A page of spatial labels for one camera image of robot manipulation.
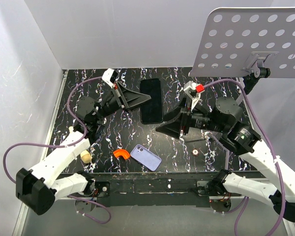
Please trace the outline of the lavender phone case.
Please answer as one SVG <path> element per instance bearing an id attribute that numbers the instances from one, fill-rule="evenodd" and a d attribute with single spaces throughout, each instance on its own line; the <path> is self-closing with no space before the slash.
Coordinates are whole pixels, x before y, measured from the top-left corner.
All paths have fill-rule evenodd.
<path id="1" fill-rule="evenodd" d="M 142 145 L 136 145 L 130 152 L 130 156 L 153 172 L 157 170 L 162 161 L 159 156 L 155 155 Z"/>

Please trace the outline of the black phone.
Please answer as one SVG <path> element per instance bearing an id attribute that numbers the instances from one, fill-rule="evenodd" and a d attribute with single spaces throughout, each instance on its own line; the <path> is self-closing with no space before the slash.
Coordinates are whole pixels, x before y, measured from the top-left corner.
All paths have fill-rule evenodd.
<path id="1" fill-rule="evenodd" d="M 140 82 L 140 92 L 151 97 L 141 107 L 141 122 L 157 124 L 163 122 L 163 96 L 161 82 L 158 78 L 145 79 Z"/>

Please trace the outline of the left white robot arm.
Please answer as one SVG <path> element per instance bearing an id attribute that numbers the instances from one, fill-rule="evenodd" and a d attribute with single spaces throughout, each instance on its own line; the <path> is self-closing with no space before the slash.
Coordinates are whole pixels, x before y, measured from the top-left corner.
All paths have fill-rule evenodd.
<path id="1" fill-rule="evenodd" d="M 60 198 L 74 193 L 85 197 L 95 190 L 95 179 L 84 171 L 59 179 L 62 171 L 83 151 L 95 143 L 104 128 L 103 120 L 119 109 L 133 110 L 151 100 L 151 96 L 125 88 L 117 82 L 101 103 L 83 97 L 77 103 L 76 116 L 83 124 L 73 131 L 45 159 L 16 174 L 16 197 L 37 215 L 43 215 Z"/>

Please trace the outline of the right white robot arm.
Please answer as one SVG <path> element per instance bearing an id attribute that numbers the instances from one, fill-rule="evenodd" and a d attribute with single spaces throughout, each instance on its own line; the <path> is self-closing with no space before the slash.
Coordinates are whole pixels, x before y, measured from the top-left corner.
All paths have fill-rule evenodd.
<path id="1" fill-rule="evenodd" d="M 156 131 L 178 139 L 190 128 L 221 133 L 219 143 L 242 160 L 249 162 L 269 183 L 257 182 L 222 169 L 205 186 L 198 187 L 202 194 L 224 195 L 236 193 L 273 207 L 277 214 L 295 222 L 295 171 L 279 158 L 273 159 L 268 145 L 247 123 L 241 122 L 243 109 L 232 98 L 220 97 L 211 112 L 196 105 L 187 106 L 187 99 L 165 115 L 166 122 Z"/>

